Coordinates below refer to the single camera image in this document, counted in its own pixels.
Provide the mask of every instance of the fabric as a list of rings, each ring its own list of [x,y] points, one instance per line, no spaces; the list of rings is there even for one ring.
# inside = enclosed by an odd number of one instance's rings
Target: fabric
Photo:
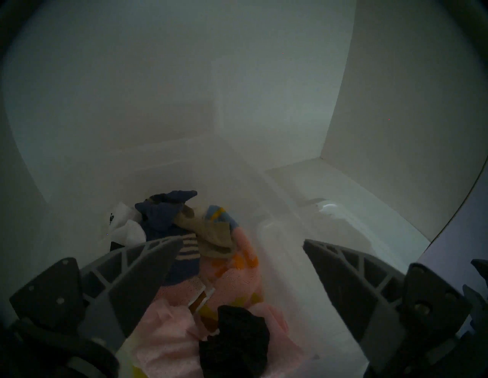
[[[288,325],[279,310],[267,303],[251,306],[249,312],[263,317],[269,331],[267,366],[263,378],[284,377],[300,365],[305,355],[288,334]],[[170,306],[160,299],[149,306],[127,340],[134,345],[130,354],[148,378],[202,378],[199,340],[208,331],[200,316],[185,306]]]
[[[230,231],[234,231],[239,227],[239,224],[224,210],[223,207],[217,205],[210,205],[205,214],[205,219],[213,222],[228,222],[230,224]]]
[[[158,203],[154,204],[149,201],[136,203],[134,205],[136,209],[145,217],[147,225],[152,229],[160,232],[166,231],[171,224],[175,216],[183,209],[182,203]]]
[[[163,286],[181,283],[196,276],[200,271],[200,252],[195,234],[183,236],[184,247],[176,255],[169,272],[164,279]]]
[[[146,234],[146,240],[189,234],[187,230],[174,225],[173,219],[183,209],[184,203],[196,195],[195,190],[174,190],[167,194],[156,194],[144,202],[136,203],[135,208],[142,216],[140,224]]]
[[[235,243],[230,236],[229,222],[204,219],[205,211],[185,206],[173,223],[197,235],[202,256],[229,259],[235,254]]]
[[[214,321],[222,305],[249,308],[264,300],[259,260],[251,242],[241,227],[231,235],[236,243],[236,254],[231,259],[200,259],[200,275],[214,286],[215,293],[198,313]]]
[[[204,282],[200,277],[193,277],[171,287],[161,287],[153,301],[165,298],[173,303],[174,306],[189,307],[195,302],[202,293],[210,297],[215,289],[208,282]]]
[[[146,201],[152,203],[185,203],[198,194],[196,190],[173,190],[169,193],[156,194],[149,197]]]
[[[122,227],[110,234],[110,241],[126,247],[133,247],[146,242],[146,234],[142,227],[133,220],[128,220]]]
[[[125,203],[119,202],[110,213],[108,232],[111,233],[115,229],[124,226],[128,220],[133,220],[134,222],[139,223],[142,220],[142,216],[133,207],[129,207]]]
[[[188,307],[161,299],[148,307],[130,336],[136,344],[131,354],[149,378],[202,378],[198,342],[205,336]]]
[[[269,331],[264,318],[244,308],[220,306],[219,334],[200,341],[205,378],[258,378],[267,364]]]

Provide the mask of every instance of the white storage box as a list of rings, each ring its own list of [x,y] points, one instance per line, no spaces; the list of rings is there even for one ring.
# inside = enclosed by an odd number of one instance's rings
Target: white storage box
[[[284,312],[290,336],[311,357],[296,374],[361,376],[367,361],[302,250],[304,239],[318,234],[304,226],[298,209],[271,180],[216,135],[74,164],[52,197],[31,260],[32,276],[66,256],[83,267],[108,252],[109,216],[118,202],[132,206],[178,189],[197,190],[190,206],[220,205],[247,231],[260,259],[265,300]]]

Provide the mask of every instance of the white wall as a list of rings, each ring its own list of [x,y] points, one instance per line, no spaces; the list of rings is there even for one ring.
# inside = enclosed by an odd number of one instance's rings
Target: white wall
[[[29,253],[47,206],[15,145],[2,100],[0,93],[0,322],[6,325],[14,311],[5,303],[31,272]]]
[[[19,151],[46,200],[100,150],[218,131],[255,166],[316,157],[355,1],[51,0],[2,72]]]
[[[488,154],[488,79],[440,2],[357,2],[322,157],[432,240]]]
[[[326,199],[345,208],[385,243],[394,258],[405,267],[417,260],[429,245],[429,241],[397,212],[323,159],[301,161],[266,173],[299,206]],[[354,244],[357,232],[347,227],[347,224],[340,226],[337,232],[344,239],[347,234],[350,238],[348,244],[342,245],[361,248],[359,243]]]

